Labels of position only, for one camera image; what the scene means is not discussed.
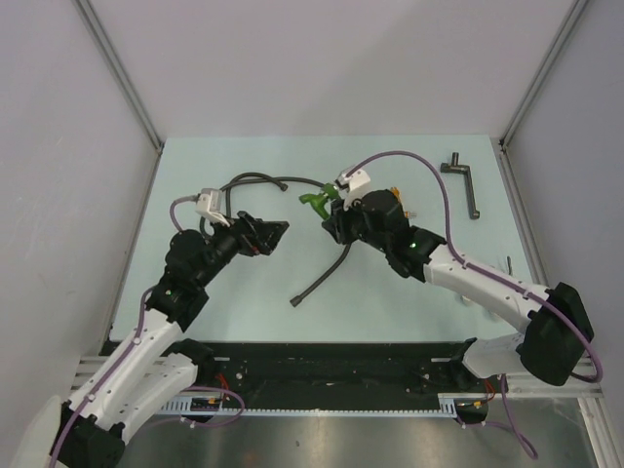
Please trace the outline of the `green water faucet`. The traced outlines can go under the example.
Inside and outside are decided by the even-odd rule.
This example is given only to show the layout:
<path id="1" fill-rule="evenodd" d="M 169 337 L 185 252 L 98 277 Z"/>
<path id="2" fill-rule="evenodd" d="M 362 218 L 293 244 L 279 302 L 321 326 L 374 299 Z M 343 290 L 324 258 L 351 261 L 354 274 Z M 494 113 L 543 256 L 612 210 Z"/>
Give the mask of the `green water faucet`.
<path id="1" fill-rule="evenodd" d="M 332 183 L 325 183 L 318 193 L 306 193 L 298 197 L 301 204 L 309 205 L 322 220 L 327 220 L 331 216 L 327 204 L 338 199 L 338 190 Z"/>

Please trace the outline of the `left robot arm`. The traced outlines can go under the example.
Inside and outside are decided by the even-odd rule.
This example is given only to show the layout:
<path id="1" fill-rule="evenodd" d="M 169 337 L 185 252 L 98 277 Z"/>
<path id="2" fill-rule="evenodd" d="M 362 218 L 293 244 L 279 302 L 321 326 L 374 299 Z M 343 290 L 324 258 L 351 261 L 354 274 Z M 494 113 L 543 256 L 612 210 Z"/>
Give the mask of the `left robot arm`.
<path id="1" fill-rule="evenodd" d="M 48 466 L 114 467 L 141 426 L 177 394 L 209 387 L 212 350 L 184 337 L 209 300 L 207 285 L 237 255 L 270 255 L 289 228 L 240 211 L 205 237 L 177 232 L 164 273 L 139 301 L 136 325 L 61 406 Z"/>

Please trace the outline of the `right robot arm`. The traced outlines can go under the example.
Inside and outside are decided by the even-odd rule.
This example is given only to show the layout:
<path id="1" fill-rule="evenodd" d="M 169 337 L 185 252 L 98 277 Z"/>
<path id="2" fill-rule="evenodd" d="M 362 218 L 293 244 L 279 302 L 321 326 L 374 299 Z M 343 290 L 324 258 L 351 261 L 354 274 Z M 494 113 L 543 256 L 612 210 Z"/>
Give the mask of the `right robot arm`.
<path id="1" fill-rule="evenodd" d="M 594 337 L 575 288 L 525 283 L 453 251 L 447 239 L 410 224 L 390 190 L 374 190 L 348 204 L 330 185 L 325 189 L 330 207 L 322 226 L 338 244 L 365 243 L 383 253 L 399 276 L 464 296 L 514 329 L 498 338 L 464 342 L 449 367 L 457 389 L 472 391 L 487 377 L 516 371 L 553 386 L 575 375 Z"/>

